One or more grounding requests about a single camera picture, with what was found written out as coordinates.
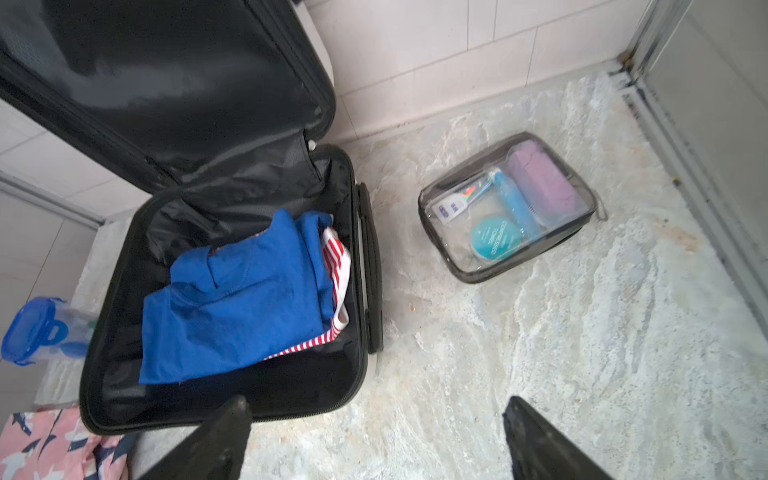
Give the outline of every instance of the suitcase lid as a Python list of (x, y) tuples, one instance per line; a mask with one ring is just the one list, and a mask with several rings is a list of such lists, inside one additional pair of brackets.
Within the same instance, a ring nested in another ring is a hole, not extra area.
[(0, 0), (0, 97), (152, 194), (336, 110), (287, 0)]

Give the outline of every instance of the round teal package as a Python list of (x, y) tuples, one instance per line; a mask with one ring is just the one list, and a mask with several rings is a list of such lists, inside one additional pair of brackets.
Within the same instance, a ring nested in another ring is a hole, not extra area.
[(496, 261), (512, 255), (522, 241), (515, 222), (505, 217), (491, 217), (472, 229), (472, 249), (483, 260)]

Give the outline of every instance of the pink towel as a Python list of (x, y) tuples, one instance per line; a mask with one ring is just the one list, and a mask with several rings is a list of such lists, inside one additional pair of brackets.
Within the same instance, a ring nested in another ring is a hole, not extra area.
[(135, 435), (91, 434), (77, 407), (14, 413), (0, 435), (2, 480), (128, 480)]

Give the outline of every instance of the suitcase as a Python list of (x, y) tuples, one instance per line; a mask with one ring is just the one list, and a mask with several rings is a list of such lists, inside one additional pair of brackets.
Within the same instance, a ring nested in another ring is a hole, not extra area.
[[(85, 425), (192, 425), (243, 395), (254, 421), (330, 412), (382, 349), (381, 266), (365, 185), (315, 147), (333, 86), (290, 3), (1, 0), (0, 96), (152, 194), (134, 215), (88, 349)], [(332, 343), (170, 385), (138, 384), (144, 297), (184, 251), (264, 230), (275, 211), (332, 213), (353, 257)]]

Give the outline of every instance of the brown stain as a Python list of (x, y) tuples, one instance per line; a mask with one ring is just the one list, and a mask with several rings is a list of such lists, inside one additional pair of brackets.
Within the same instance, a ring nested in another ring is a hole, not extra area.
[(670, 225), (667, 221), (668, 220), (654, 218), (654, 230), (657, 231), (659, 237), (664, 237), (679, 243), (685, 247), (687, 253), (696, 253), (699, 251), (699, 244), (701, 243), (699, 237), (688, 233), (680, 227)]

